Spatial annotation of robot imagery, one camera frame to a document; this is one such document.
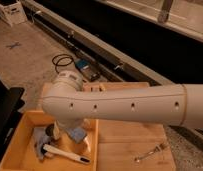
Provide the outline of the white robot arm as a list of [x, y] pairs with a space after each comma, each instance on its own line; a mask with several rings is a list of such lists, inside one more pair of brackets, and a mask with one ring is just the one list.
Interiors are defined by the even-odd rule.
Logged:
[[69, 131], [85, 119], [189, 127], [203, 131], [203, 84], [87, 92], [73, 71], [62, 71], [42, 97], [43, 110]]

